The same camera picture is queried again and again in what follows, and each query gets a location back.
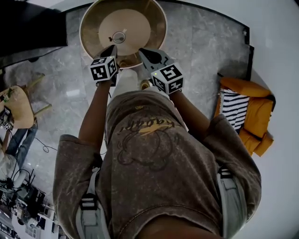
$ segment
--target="bowl rim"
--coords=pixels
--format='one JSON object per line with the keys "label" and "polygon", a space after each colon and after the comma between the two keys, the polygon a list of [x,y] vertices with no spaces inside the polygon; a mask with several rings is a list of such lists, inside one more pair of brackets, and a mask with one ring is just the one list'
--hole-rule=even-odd
{"label": "bowl rim", "polygon": [[[84,47],[84,45],[83,45],[83,43],[82,43],[82,38],[81,38],[81,28],[82,28],[83,19],[85,18],[85,15],[88,13],[88,11],[89,11],[94,5],[96,5],[96,4],[98,4],[99,2],[102,2],[102,1],[104,1],[104,0],[97,0],[97,1],[95,1],[92,5],[89,6],[89,8],[85,11],[85,13],[84,13],[84,15],[83,15],[83,17],[82,17],[82,19],[81,19],[81,23],[80,23],[80,27],[79,27],[80,45],[81,45],[83,51],[88,55],[88,57],[89,57],[91,60],[93,60],[93,58],[92,58],[92,57],[89,55],[89,53],[86,51],[86,49],[85,49],[85,47]],[[165,18],[165,24],[166,24],[166,28],[165,28],[165,36],[164,36],[164,39],[163,39],[163,41],[162,41],[162,43],[161,43],[161,45],[160,45],[160,47],[159,47],[159,49],[161,49],[161,48],[163,47],[164,43],[165,43],[165,40],[166,40],[167,30],[168,30],[168,22],[167,22],[167,18],[166,18],[165,11],[164,11],[163,8],[161,7],[161,5],[160,5],[156,0],[151,0],[151,1],[153,1],[153,2],[155,2],[155,3],[157,4],[157,6],[161,9],[161,12],[163,13],[164,18]],[[143,63],[141,62],[141,63],[139,63],[139,64],[137,64],[137,65],[134,65],[134,66],[121,67],[120,70],[124,70],[124,69],[132,69],[132,68],[135,68],[135,67],[140,66],[140,65],[142,65],[142,64],[143,64]]]}

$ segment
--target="gray marble floor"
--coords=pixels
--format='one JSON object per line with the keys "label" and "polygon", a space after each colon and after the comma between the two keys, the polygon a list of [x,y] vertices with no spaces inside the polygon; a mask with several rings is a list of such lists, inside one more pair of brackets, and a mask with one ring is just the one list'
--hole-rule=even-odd
{"label": "gray marble floor", "polygon": [[[199,8],[169,2],[160,4],[169,24],[163,49],[185,71],[183,92],[207,117],[212,118],[219,89],[217,72],[240,78],[246,75],[249,47],[244,44],[243,26]],[[88,69],[91,60],[79,43],[79,24],[86,9],[67,14],[69,46],[43,56],[35,63],[26,61],[6,68],[7,86],[28,84],[37,78],[38,72],[46,75],[29,95],[34,111],[48,103],[53,105],[38,118],[36,137],[54,148],[57,148],[60,135],[78,135],[96,89]],[[143,67],[136,70],[142,78]],[[33,184],[49,199],[55,158],[56,151],[50,149],[45,153],[42,144],[34,140],[25,161],[27,169],[35,169]]]}

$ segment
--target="person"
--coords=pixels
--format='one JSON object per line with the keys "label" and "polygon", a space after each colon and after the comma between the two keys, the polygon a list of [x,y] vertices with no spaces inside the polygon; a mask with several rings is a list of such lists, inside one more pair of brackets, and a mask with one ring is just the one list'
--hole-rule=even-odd
{"label": "person", "polygon": [[7,182],[7,179],[11,179],[12,183],[15,183],[18,180],[20,169],[22,169],[23,167],[29,148],[36,135],[37,129],[38,129],[37,121],[35,119],[33,126],[31,128],[18,129],[16,131],[16,133],[12,136],[8,144],[8,147],[5,151],[0,149],[1,188],[3,186],[7,187],[7,183],[9,183]]}
{"label": "person", "polygon": [[241,182],[250,218],[261,177],[226,118],[210,122],[180,91],[169,98],[156,87],[140,91],[133,70],[119,78],[108,106],[111,81],[99,84],[78,138],[60,138],[53,199],[67,236],[79,238],[76,212],[94,167],[111,238],[221,238],[219,165]]}

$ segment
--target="black and white striped fabric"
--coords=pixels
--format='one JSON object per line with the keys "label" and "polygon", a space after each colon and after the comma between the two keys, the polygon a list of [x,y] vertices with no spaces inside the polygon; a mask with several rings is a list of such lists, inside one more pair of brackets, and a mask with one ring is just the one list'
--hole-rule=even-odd
{"label": "black and white striped fabric", "polygon": [[248,107],[249,96],[239,95],[232,90],[221,90],[221,106],[222,113],[239,132],[243,127]]}

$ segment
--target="brown t-shirt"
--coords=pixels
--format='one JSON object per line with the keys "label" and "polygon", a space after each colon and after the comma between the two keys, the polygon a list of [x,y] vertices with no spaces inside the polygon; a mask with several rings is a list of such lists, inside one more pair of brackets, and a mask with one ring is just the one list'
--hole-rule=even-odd
{"label": "brown t-shirt", "polygon": [[[111,238],[134,238],[153,218],[184,218],[221,234],[219,165],[240,180],[249,217],[261,197],[259,171],[224,116],[214,118],[199,142],[185,129],[171,101],[156,92],[134,91],[115,97],[107,109],[107,153],[96,193]],[[99,155],[71,135],[60,138],[54,204],[61,226],[77,239],[79,202],[87,191]]]}

